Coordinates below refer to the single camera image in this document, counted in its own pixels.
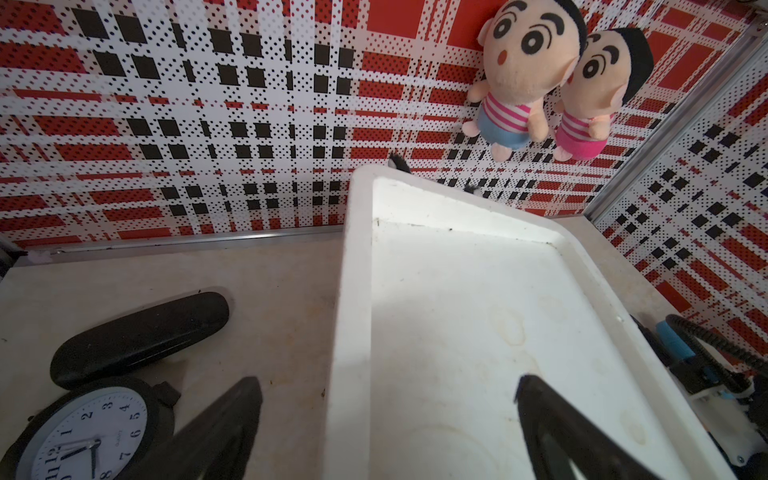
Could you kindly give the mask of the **white three-drawer cabinet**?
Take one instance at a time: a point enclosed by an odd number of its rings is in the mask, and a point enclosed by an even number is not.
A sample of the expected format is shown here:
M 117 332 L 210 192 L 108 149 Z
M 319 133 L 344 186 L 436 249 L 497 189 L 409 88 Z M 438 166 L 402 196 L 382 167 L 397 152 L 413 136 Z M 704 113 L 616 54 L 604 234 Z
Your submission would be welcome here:
M 530 479 L 543 379 L 663 479 L 732 471 L 578 240 L 379 165 L 348 197 L 321 475 Z

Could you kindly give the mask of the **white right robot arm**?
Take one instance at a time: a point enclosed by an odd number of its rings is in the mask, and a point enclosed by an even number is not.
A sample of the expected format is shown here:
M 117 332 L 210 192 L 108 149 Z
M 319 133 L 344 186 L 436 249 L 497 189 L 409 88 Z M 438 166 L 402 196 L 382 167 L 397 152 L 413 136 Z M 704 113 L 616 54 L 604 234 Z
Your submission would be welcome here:
M 661 364 L 688 394 L 719 387 L 740 402 L 767 394 L 767 361 L 679 315 L 649 328 L 635 325 Z

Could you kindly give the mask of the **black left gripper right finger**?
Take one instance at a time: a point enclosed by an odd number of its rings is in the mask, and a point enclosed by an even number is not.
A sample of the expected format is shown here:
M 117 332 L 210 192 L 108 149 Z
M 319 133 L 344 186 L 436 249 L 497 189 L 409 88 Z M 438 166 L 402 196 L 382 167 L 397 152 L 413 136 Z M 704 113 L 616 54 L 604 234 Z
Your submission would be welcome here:
M 515 402 L 537 479 L 654 479 L 547 382 L 526 374 Z

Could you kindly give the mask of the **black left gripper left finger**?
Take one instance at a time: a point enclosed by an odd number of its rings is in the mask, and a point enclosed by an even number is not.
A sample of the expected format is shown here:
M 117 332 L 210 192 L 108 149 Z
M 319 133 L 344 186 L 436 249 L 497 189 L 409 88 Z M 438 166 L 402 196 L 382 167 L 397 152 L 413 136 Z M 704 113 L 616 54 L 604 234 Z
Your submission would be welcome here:
M 262 403 L 258 378 L 242 378 L 123 477 L 242 479 L 259 428 Z

